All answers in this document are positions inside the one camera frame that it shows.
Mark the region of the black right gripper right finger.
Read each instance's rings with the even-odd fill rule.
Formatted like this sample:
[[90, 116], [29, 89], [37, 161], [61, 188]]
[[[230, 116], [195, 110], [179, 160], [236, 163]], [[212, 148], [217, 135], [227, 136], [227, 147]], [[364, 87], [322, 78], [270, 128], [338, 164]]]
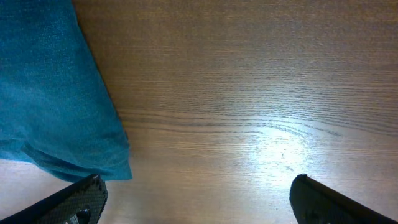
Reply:
[[289, 200], [298, 224], [397, 224], [306, 174], [293, 180]]

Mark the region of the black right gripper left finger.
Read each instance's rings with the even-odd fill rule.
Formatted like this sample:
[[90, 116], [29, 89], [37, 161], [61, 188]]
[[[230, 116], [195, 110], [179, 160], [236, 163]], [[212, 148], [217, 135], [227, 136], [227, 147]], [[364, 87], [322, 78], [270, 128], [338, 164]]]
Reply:
[[91, 174], [1, 220], [1, 224], [97, 224], [107, 199], [104, 180]]

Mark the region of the blue denim jeans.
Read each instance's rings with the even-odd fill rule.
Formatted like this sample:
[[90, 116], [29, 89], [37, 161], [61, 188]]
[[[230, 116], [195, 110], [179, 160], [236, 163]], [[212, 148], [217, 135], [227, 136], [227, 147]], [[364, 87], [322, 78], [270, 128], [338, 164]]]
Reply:
[[1, 1], [1, 158], [129, 180], [129, 143], [71, 1]]

